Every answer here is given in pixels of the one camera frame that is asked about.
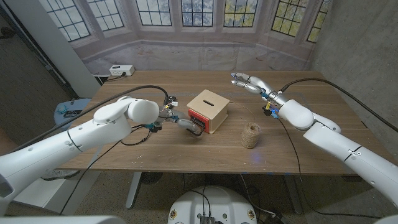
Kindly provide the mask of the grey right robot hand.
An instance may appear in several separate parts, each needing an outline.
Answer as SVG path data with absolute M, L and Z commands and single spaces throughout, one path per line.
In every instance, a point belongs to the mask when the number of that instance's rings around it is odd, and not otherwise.
M 234 78 L 231 81 L 233 85 L 242 87 L 252 94 L 261 95 L 263 100 L 279 106 L 288 102 L 283 94 L 276 92 L 269 84 L 258 77 L 238 72 L 231 73 L 231 76 Z

